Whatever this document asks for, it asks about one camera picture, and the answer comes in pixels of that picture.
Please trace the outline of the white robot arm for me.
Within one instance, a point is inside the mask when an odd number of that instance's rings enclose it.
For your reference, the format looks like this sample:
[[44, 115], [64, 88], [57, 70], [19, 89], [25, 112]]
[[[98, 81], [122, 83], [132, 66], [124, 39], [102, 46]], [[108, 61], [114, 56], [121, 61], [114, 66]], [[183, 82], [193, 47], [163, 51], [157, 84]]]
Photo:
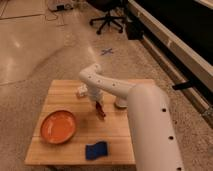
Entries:
[[99, 64], [79, 73], [91, 100], [101, 90], [127, 102], [127, 117], [137, 171], [185, 171], [167, 94], [153, 83], [131, 83], [102, 75]]

